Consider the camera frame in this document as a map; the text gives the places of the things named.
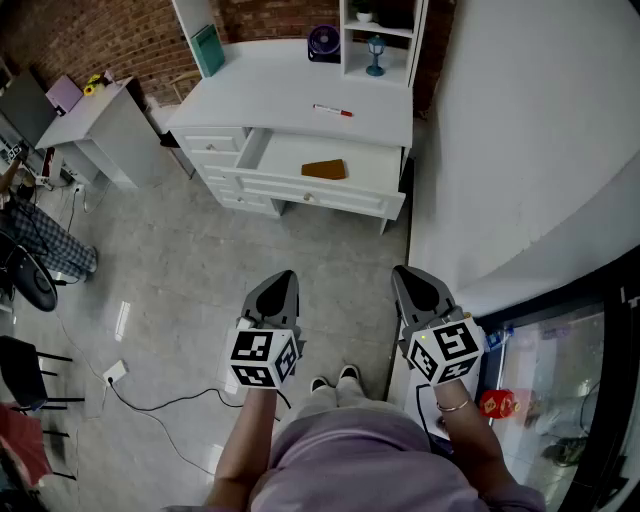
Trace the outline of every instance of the hand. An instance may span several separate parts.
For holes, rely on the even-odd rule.
[[[22,163],[24,163],[24,161],[29,156],[29,148],[22,144],[20,144],[20,148],[20,153],[16,155],[15,160],[20,160]]]

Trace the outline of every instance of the shelf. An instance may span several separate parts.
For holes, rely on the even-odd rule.
[[[408,28],[385,28],[378,25],[375,21],[363,23],[359,20],[350,19],[345,23],[344,28],[347,30],[362,30],[364,32],[375,32],[376,34],[387,34],[390,36],[406,37],[411,39],[413,31]]]
[[[379,57],[379,64],[385,70],[382,76],[371,76],[367,74],[367,67],[373,62],[370,53],[355,52],[349,56],[345,68],[345,78],[366,80],[369,83],[380,83],[385,85],[407,85],[407,57],[406,50],[387,48],[385,53]]]

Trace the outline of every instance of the red cloth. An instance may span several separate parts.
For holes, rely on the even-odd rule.
[[[22,462],[21,473],[30,486],[52,473],[42,442],[40,420],[17,411],[15,405],[0,404],[0,441]]]

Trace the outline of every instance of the bracelet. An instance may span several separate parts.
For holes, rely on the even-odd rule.
[[[441,412],[453,412],[453,411],[457,411],[458,409],[462,409],[465,405],[467,405],[469,402],[471,401],[471,399],[467,399],[466,402],[463,402],[461,405],[457,406],[457,407],[441,407],[439,402],[436,402],[436,407],[438,408],[439,411]]]

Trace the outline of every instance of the brick wall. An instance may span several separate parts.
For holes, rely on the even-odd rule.
[[[33,66],[47,86],[67,74],[83,87],[111,69],[175,103],[168,82],[197,70],[171,0],[6,0],[0,20],[3,54],[20,69]]]
[[[209,0],[225,43],[307,37],[317,25],[340,26],[338,0]]]
[[[224,42],[306,37],[316,25],[339,25],[338,0],[209,1]],[[451,0],[429,2],[416,115],[431,103],[454,9]],[[169,81],[197,70],[171,0],[5,0],[0,52],[18,69],[33,67],[46,86],[62,74],[80,87],[105,69],[116,78],[134,75],[161,105],[177,103]],[[196,82],[185,84],[184,93]]]

